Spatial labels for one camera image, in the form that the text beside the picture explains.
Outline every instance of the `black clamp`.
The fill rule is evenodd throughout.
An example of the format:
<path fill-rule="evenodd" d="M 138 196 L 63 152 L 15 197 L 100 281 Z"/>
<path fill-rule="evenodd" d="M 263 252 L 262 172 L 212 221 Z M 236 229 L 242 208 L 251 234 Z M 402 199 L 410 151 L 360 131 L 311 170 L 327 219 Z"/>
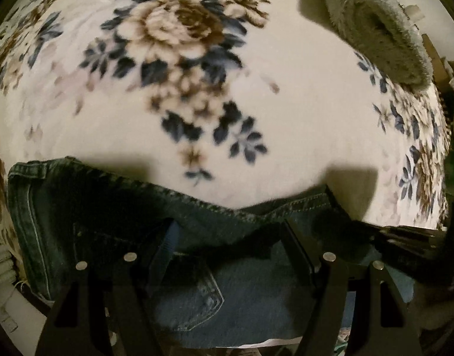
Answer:
<path fill-rule="evenodd" d="M 161 230 L 156 244 L 140 258 L 129 252 L 113 267 L 112 295 L 121 341 L 129 356 L 162 356 L 138 298 L 135 274 L 147 273 L 148 285 L 166 262 L 162 250 L 169 228 Z M 296 356 L 330 356 L 341 327 L 348 291 L 356 304 L 346 356 L 419 356 L 421 348 L 406 306 L 384 263 L 368 267 L 346 263 L 323 253 L 310 237 L 302 235 L 293 220 L 280 226 L 280 237 L 297 276 L 313 286 L 317 299 Z M 153 266 L 158 261 L 161 265 Z M 113 356 L 105 321 L 103 288 L 87 263 L 76 266 L 74 281 L 53 306 L 41 334 L 36 356 Z"/>

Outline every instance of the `bed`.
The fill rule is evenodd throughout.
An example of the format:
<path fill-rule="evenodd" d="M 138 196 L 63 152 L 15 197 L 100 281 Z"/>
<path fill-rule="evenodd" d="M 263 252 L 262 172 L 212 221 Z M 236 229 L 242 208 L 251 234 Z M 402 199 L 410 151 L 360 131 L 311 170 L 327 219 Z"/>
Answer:
<path fill-rule="evenodd" d="M 323 0 L 18 0 L 0 26 L 0 240 L 17 162 L 67 155 L 228 208 L 326 183 L 353 219 L 441 228 L 437 89 L 392 82 Z"/>

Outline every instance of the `flower pattern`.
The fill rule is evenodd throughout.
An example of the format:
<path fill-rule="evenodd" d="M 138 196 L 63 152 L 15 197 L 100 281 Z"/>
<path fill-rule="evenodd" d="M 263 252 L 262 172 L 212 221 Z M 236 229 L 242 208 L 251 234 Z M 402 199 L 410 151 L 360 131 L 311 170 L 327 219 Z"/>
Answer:
<path fill-rule="evenodd" d="M 378 126 L 387 133 L 394 129 L 402 134 L 410 143 L 408 153 L 404 157 L 404 165 L 400 175 L 396 176 L 400 202 L 415 202 L 420 211 L 416 223 L 426 220 L 438 210 L 442 218 L 446 214 L 446 197 L 437 193 L 444 177 L 444 158 L 449 150 L 449 131 L 447 125 L 437 124 L 435 111 L 440 111 L 440 119 L 444 119 L 442 108 L 432 108 L 427 93 L 413 93 L 406 87 L 393 83 L 364 56 L 356 52 L 359 68 L 369 74 L 372 86 L 378 85 L 382 94 L 387 96 L 388 103 L 372 104 L 378 114 Z"/>
<path fill-rule="evenodd" d="M 228 139 L 226 158 L 242 153 L 254 165 L 268 153 L 255 118 L 244 116 L 230 97 L 229 72 L 243 68 L 233 50 L 245 45 L 245 23 L 263 28 L 267 0 L 131 0 L 104 21 L 103 36 L 94 39 L 79 67 L 101 79 L 135 79 L 128 90 L 141 89 L 146 109 L 161 117 L 161 127 L 175 143 L 187 141 L 182 162 L 191 162 L 185 178 L 212 181 L 196 143 L 211 138 L 216 146 Z"/>
<path fill-rule="evenodd" d="M 12 34 L 0 44 L 0 89 L 6 95 L 8 90 L 18 87 L 22 77 L 23 60 L 32 68 L 44 44 L 59 37 L 62 26 L 56 20 L 60 12 L 51 13 L 40 29 L 34 33 L 43 15 L 56 0 L 42 0 L 33 10 L 21 17 Z"/>

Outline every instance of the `jeans seam stitching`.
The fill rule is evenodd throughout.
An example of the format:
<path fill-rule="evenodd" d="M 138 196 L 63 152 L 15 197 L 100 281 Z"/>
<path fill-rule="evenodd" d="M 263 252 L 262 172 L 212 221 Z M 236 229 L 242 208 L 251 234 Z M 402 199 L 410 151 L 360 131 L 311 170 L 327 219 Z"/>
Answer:
<path fill-rule="evenodd" d="M 45 280 L 45 283 L 46 283 L 46 290 L 48 292 L 48 297 L 51 299 L 51 292 L 49 291 L 49 280 L 48 280 L 48 274 L 47 274 L 47 269 L 46 269 L 46 263 L 44 261 L 43 251 L 41 250 L 41 244 L 39 242 L 39 235 L 38 235 L 38 231 L 36 229 L 36 223 L 34 222 L 34 218 L 33 218 L 33 208 L 31 207 L 31 204 L 30 204 L 30 197 L 29 197 L 30 190 L 31 190 L 31 185 L 28 186 L 28 191 L 26 193 L 26 204 L 28 206 L 29 218 L 31 220 L 31 225 L 33 226 L 34 235 L 36 237 L 36 242 L 38 244 L 38 251 L 39 251 L 39 254 L 41 256 L 41 262 L 43 264 L 44 280 Z"/>
<path fill-rule="evenodd" d="M 82 167 L 82 168 L 92 169 L 92 167 L 84 165 L 82 162 L 79 162 L 78 160 L 71 160 L 71 163 L 72 164 L 76 164 L 76 165 L 78 165 L 79 167 Z M 113 173 L 104 173 L 104 174 L 109 175 L 109 176 L 113 176 L 113 177 L 122 178 L 123 182 L 125 182 L 127 184 L 130 184 L 130 185 L 135 184 L 135 183 L 137 183 L 138 185 L 146 184 L 146 182 L 135 181 L 133 179 L 124 178 L 124 177 L 118 176 L 118 175 L 113 174 Z M 155 184 L 152 184 L 152 183 L 148 183 L 148 184 L 151 185 L 153 187 L 153 190 L 156 191 L 157 193 L 163 193 L 163 191 L 161 191 L 163 189 L 161 186 L 155 185 Z M 182 202 L 183 204 L 191 204 L 191 205 L 193 205 L 194 203 L 191 201 L 191 198 L 196 200 L 195 198 L 193 198 L 191 196 L 188 196 L 186 194 L 178 193 L 178 192 L 176 192 L 174 190 L 170 190 L 170 189 L 167 189 L 167 190 L 168 190 L 170 195 L 173 195 L 172 193 L 176 193 L 178 195 L 181 195 L 181 197 L 179 197 L 177 199 L 180 202 Z M 291 203 L 287 203 L 286 205 L 283 205 L 283 207 L 284 206 L 288 206 L 288 205 L 299 204 L 301 202 L 306 203 L 308 201 L 314 200 L 314 199 L 322 197 L 322 196 L 327 196 L 327 194 L 320 193 L 320 194 L 316 194 L 316 195 L 313 195 L 313 196 L 306 197 L 304 199 L 295 200 L 295 201 L 292 201 Z M 189 197 L 190 199 L 189 200 L 184 200 L 183 199 L 184 197 Z M 213 208 L 208 208 L 204 204 L 200 204 L 200 203 L 197 203 L 196 206 L 199 207 L 199 208 L 202 208 L 204 210 L 208 210 L 210 212 L 214 212 L 215 214 L 227 215 L 230 218 L 238 218 L 238 219 L 242 220 L 243 222 L 248 222 L 248 223 L 257 223 L 257 222 L 261 222 L 261 221 L 271 220 L 271 218 L 267 217 L 268 215 L 267 216 L 258 216 L 258 215 L 248 214 L 248 213 L 245 213 L 245 212 L 242 212 L 242 211 L 235 211 L 235 210 L 234 210 L 234 212 L 231 212 L 230 209 L 227 209 L 227 208 L 224 208 L 224 207 L 221 207 L 221 206 L 219 206 L 219 207 L 221 207 L 223 210 L 225 210 L 227 212 L 224 212 L 224 211 L 221 211 L 221 210 L 216 210 L 216 209 L 213 209 Z"/>
<path fill-rule="evenodd" d="M 207 295 L 209 295 L 211 297 L 212 297 L 212 295 L 214 296 L 212 298 L 215 301 L 215 304 L 211 309 L 209 309 L 209 311 L 207 312 L 207 314 L 204 316 L 204 318 L 201 321 L 197 322 L 196 324 L 192 324 L 192 322 L 196 321 L 197 317 L 200 316 L 198 314 L 195 317 L 193 317 L 190 321 L 185 323 L 184 325 L 179 325 L 178 327 L 176 327 L 175 331 L 177 331 L 177 332 L 189 332 L 192 329 L 194 329 L 195 327 L 198 327 L 199 325 L 205 323 L 206 321 L 211 319 L 214 315 L 216 315 L 217 312 L 219 312 L 219 309 L 224 304 L 224 301 L 225 301 L 224 296 L 223 296 L 222 292 L 220 291 L 219 285 L 217 284 L 214 275 L 212 274 L 211 270 L 209 269 L 209 267 L 207 265 L 205 265 L 204 270 L 207 272 L 207 277 L 201 277 L 199 279 L 199 282 L 202 282 L 203 285 L 206 286 Z"/>

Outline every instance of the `white fabric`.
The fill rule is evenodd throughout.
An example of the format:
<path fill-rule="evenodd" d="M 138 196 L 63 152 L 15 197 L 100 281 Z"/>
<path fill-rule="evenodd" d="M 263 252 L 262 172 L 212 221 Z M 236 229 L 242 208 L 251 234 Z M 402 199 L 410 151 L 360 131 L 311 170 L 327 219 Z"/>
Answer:
<path fill-rule="evenodd" d="M 211 17 L 207 29 L 195 24 L 185 30 L 177 21 L 177 9 L 184 6 L 194 15 L 189 5 L 194 4 L 204 12 L 199 8 L 201 0 L 155 0 L 154 5 L 153 1 L 18 2 L 17 12 L 0 36 L 0 68 L 7 66 L 0 74 L 0 161 L 6 172 L 19 161 L 72 155 L 102 169 L 232 208 L 327 183 L 352 218 L 378 225 L 437 227 L 445 204 L 441 184 L 448 140 L 434 86 L 413 95 L 384 78 L 335 33 L 303 16 L 300 0 L 251 0 L 257 5 L 249 0 L 219 0 L 225 15 L 242 19 L 239 23 L 247 34 L 236 34 L 244 44 L 230 50 L 242 68 L 229 61 L 218 97 L 206 96 L 214 116 L 205 120 L 194 111 L 199 110 L 195 100 L 212 89 L 203 74 L 207 74 L 202 70 L 205 66 L 190 70 L 196 72 L 186 84 L 203 90 L 189 99 L 188 106 L 176 96 L 176 90 L 184 89 L 180 80 L 172 96 L 167 96 L 171 83 L 142 86 L 140 74 L 144 63 L 162 60 L 168 65 L 169 78 L 178 79 L 176 63 L 184 56 L 198 57 L 209 46 L 218 49 L 214 36 L 218 21 Z M 309 3 L 324 9 L 322 0 Z M 117 60 L 108 62 L 103 78 L 99 65 L 90 73 L 94 64 L 82 66 L 88 57 L 84 52 L 89 46 L 97 47 L 96 39 L 104 41 L 107 49 L 116 46 L 115 30 L 100 26 L 114 17 L 114 9 L 130 4 L 133 10 L 121 19 L 119 34 L 128 41 L 126 57 L 136 66 L 123 78 L 113 76 Z M 31 25 L 23 24 L 18 32 L 18 23 L 35 9 L 43 12 L 40 19 L 32 24 L 26 17 Z M 168 21 L 156 21 L 155 15 L 171 15 L 173 29 L 162 29 Z M 43 27 L 55 16 L 50 29 Z M 165 39 L 172 44 L 184 36 L 186 40 L 179 40 L 183 47 L 179 43 L 153 53 L 155 43 L 145 46 L 140 40 L 144 32 L 137 32 L 145 25 L 150 31 L 158 26 L 160 32 L 154 36 L 174 36 Z M 225 22 L 222 25 L 222 36 L 233 33 Z M 192 28 L 204 31 L 199 32 L 204 42 L 188 37 Z M 12 36 L 16 44 L 10 42 Z M 164 98 L 161 109 L 153 111 L 157 95 Z M 229 126 L 228 136 L 217 145 L 215 130 L 225 115 L 223 105 L 230 101 L 236 103 L 242 119 Z M 168 111 L 193 127 L 202 127 L 200 138 L 189 142 L 183 134 L 178 142 L 173 140 L 173 134 L 162 127 Z M 248 117 L 255 118 L 255 125 L 240 134 Z M 248 162 L 242 150 L 243 146 L 254 148 L 245 141 L 252 131 L 261 133 L 255 143 L 265 147 L 254 151 L 255 164 Z M 229 158 L 236 140 L 240 140 L 240 152 Z M 199 154 L 192 161 L 189 152 Z M 1 230 L 11 230 L 5 223 L 0 221 L 3 239 Z"/>

